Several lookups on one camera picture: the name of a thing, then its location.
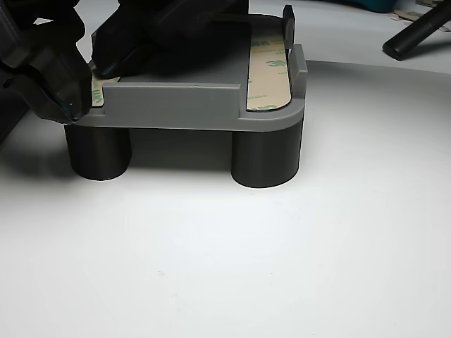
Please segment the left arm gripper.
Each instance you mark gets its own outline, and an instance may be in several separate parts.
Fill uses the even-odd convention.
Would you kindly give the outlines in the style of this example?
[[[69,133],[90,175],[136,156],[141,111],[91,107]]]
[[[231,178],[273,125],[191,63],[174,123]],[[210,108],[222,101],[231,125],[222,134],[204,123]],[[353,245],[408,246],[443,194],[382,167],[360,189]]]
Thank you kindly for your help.
[[[248,13],[248,1],[122,1],[92,33],[94,74],[137,75],[152,60],[186,56],[217,36],[221,15]]]

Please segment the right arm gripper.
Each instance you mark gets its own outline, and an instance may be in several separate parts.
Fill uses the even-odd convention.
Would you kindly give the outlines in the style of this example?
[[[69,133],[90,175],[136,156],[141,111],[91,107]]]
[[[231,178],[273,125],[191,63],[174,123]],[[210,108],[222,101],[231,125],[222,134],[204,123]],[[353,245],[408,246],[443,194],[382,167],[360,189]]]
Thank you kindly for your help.
[[[91,107],[92,73],[76,44],[76,1],[1,2],[1,138],[26,111],[72,124]]]

